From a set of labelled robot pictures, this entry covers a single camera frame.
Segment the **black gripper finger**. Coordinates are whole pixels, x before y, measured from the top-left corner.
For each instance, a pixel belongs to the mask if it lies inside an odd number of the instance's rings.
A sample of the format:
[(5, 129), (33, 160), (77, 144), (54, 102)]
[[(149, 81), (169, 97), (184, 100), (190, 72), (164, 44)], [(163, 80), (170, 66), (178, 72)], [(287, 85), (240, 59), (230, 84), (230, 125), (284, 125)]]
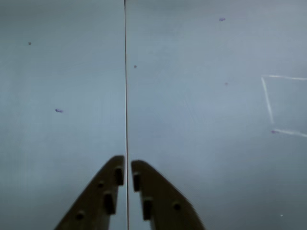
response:
[(57, 230), (107, 230), (116, 213), (118, 187), (124, 184), (124, 156), (102, 166), (64, 215)]
[(152, 230), (204, 230), (195, 208), (154, 167), (145, 161), (131, 162), (133, 188), (140, 193), (142, 217)]

